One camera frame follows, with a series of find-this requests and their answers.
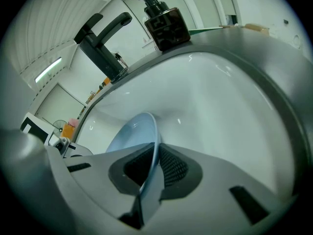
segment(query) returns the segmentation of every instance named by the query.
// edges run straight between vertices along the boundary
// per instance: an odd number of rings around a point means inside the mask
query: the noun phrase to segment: black faucet
[[[91,28],[102,18],[103,15],[99,13],[94,14],[79,30],[74,41],[79,44],[80,49],[111,80],[111,83],[115,83],[126,73],[127,68],[119,64],[104,44],[119,29],[128,25],[132,21],[132,17],[128,12],[123,12],[96,36]]]

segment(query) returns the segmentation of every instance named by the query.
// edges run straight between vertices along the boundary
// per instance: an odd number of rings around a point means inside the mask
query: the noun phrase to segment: white corrugated ceiling
[[[35,91],[70,66],[77,48],[73,38],[110,0],[28,0],[11,23],[2,47],[13,67]],[[57,58],[38,83],[35,77]]]

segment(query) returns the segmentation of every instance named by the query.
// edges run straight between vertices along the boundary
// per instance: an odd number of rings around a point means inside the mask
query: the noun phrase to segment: sink
[[[260,87],[228,60],[193,52],[155,65],[101,99],[76,143],[104,153],[142,112],[156,118],[161,142],[227,160],[282,201],[291,197],[294,165],[284,124]]]

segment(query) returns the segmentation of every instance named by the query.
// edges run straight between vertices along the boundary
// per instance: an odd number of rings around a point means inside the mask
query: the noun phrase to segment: ceiling light
[[[59,57],[57,60],[55,60],[52,64],[50,64],[47,68],[45,68],[45,70],[43,72],[41,72],[36,78],[35,78],[35,82],[38,83],[38,81],[44,76],[46,75],[49,70],[51,70],[53,67],[55,67],[58,63],[60,63],[60,61],[62,60],[61,57]]]

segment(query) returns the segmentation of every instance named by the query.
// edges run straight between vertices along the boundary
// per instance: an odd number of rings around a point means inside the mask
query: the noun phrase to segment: brown bottle
[[[177,8],[169,9],[165,2],[144,0],[145,12],[149,19],[145,22],[159,50],[167,50],[190,40],[186,23]]]

